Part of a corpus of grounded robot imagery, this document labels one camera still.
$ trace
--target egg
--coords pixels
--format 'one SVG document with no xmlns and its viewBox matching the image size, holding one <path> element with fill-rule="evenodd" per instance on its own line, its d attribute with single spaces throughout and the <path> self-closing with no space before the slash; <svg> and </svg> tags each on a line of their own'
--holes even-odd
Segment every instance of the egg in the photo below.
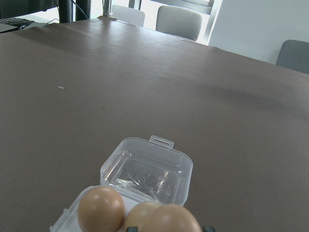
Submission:
<svg viewBox="0 0 309 232">
<path fill-rule="evenodd" d="M 124 217 L 125 203 L 111 187 L 90 189 L 77 208 L 78 224 L 84 232 L 115 232 Z"/>
<path fill-rule="evenodd" d="M 128 227 L 137 227 L 138 231 L 141 231 L 144 222 L 151 216 L 154 210 L 160 206 L 160 204 L 155 202 L 142 202 L 134 206 L 125 219 L 125 231 Z"/>
<path fill-rule="evenodd" d="M 195 217 L 178 204 L 163 205 L 151 214 L 141 232 L 201 232 Z"/>
</svg>

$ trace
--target gray chair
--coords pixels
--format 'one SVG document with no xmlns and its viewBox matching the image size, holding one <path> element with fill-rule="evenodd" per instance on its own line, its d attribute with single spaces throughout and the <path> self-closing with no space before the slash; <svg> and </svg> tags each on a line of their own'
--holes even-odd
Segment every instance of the gray chair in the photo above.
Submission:
<svg viewBox="0 0 309 232">
<path fill-rule="evenodd" d="M 197 12 L 177 6 L 161 6 L 155 30 L 196 41 L 201 25 L 202 16 Z"/>
<path fill-rule="evenodd" d="M 142 27 L 144 25 L 145 13 L 132 8 L 112 5 L 112 16 L 118 20 Z"/>
<path fill-rule="evenodd" d="M 309 74 L 309 43 L 298 40 L 285 41 L 276 65 Z"/>
</svg>

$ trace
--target table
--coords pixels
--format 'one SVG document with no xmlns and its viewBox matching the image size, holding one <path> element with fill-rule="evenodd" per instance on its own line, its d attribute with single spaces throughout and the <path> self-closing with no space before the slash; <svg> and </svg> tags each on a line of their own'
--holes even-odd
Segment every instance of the table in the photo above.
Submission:
<svg viewBox="0 0 309 232">
<path fill-rule="evenodd" d="M 219 232 L 307 232 L 309 75 L 108 18 L 0 35 L 0 231 L 47 231 L 127 137 L 193 161 Z"/>
</svg>

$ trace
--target white egg carton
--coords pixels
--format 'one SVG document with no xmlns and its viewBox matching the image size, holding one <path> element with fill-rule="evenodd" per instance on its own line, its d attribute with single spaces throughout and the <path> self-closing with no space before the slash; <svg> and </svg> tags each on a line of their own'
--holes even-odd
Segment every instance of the white egg carton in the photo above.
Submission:
<svg viewBox="0 0 309 232">
<path fill-rule="evenodd" d="M 126 215 L 138 203 L 183 205 L 187 199 L 193 163 L 173 149 L 172 141 L 151 136 L 124 139 L 100 170 L 100 185 L 115 188 L 125 202 Z M 90 186 L 83 190 L 69 209 L 51 226 L 50 232 L 83 232 L 78 225 L 77 207 Z"/>
</svg>

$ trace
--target laptop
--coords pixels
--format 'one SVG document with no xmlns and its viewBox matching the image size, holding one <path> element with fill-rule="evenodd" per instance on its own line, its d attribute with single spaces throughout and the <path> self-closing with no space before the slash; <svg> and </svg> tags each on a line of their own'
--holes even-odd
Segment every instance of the laptop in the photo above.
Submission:
<svg viewBox="0 0 309 232">
<path fill-rule="evenodd" d="M 18 27 L 0 23 L 0 33 L 18 30 Z"/>
</svg>

